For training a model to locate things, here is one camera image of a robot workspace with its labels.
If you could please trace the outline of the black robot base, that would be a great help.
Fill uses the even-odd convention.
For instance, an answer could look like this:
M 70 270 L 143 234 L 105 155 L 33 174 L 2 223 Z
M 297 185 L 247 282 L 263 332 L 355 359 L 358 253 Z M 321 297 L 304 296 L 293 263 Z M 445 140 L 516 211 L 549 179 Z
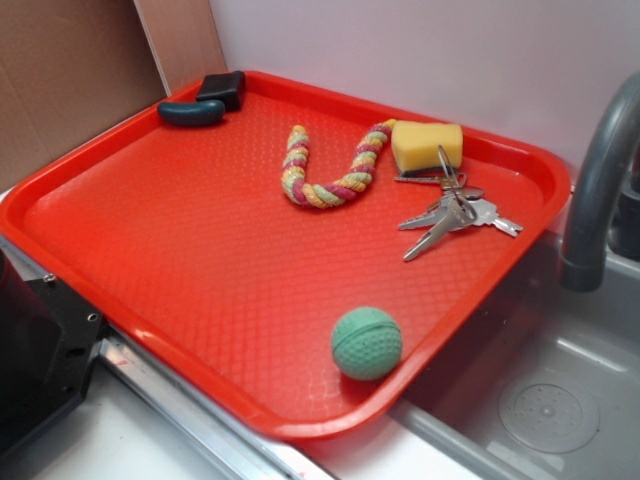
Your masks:
M 103 314 L 61 280 L 25 280 L 1 255 L 1 459 L 86 398 Z

